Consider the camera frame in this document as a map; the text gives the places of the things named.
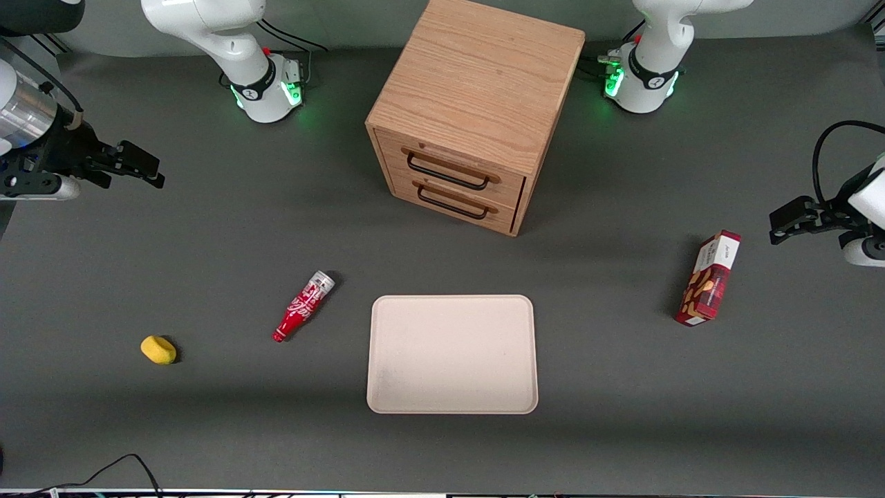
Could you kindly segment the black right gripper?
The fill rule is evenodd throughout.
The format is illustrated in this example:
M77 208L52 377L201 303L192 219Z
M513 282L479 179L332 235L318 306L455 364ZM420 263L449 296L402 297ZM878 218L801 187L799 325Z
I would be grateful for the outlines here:
M130 176L162 189L165 177L159 173L159 160L148 151L127 140L108 146L98 139L91 126L73 130L51 127L41 138L21 148L28 156L38 158L50 172L86 178L102 189L111 185L110 174Z

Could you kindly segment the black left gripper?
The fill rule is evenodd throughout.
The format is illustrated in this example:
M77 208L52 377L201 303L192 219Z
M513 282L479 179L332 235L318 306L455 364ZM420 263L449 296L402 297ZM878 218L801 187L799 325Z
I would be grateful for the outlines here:
M828 201L830 217L841 229L868 232L869 220L849 203L849 198L865 186L873 166L867 166L844 182ZM770 214L770 243L780 245L790 237L819 234L830 230L830 218L811 196L798 196Z

